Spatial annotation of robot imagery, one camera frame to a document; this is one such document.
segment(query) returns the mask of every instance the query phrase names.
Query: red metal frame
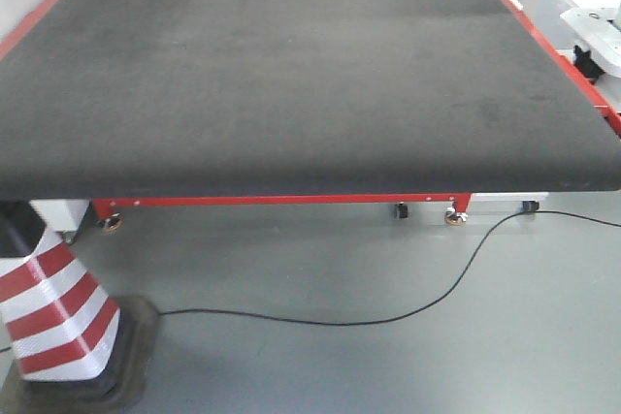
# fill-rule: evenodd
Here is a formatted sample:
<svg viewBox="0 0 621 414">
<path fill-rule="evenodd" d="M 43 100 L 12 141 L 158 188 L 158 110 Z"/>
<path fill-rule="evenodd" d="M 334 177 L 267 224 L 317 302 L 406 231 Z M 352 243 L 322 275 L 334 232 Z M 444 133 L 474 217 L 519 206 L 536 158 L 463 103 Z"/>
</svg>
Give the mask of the red metal frame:
<svg viewBox="0 0 621 414">
<path fill-rule="evenodd" d="M 247 196 L 222 198 L 123 198 L 96 199 L 92 204 L 100 219 L 110 218 L 117 207 L 250 206 L 273 204 L 429 203 L 448 201 L 457 212 L 466 212 L 472 194 L 358 194 L 326 196 Z"/>
</svg>

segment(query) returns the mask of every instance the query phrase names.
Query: traffic cone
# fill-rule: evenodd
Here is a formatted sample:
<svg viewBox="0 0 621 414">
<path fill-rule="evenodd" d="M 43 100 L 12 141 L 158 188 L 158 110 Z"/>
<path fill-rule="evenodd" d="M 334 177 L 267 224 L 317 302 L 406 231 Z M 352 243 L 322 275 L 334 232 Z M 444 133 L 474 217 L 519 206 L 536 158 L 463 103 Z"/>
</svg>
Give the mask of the traffic cone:
<svg viewBox="0 0 621 414">
<path fill-rule="evenodd" d="M 0 203 L 0 315 L 16 358 L 3 413 L 109 413 L 140 398 L 157 310 L 110 298 L 27 203 Z"/>
</svg>

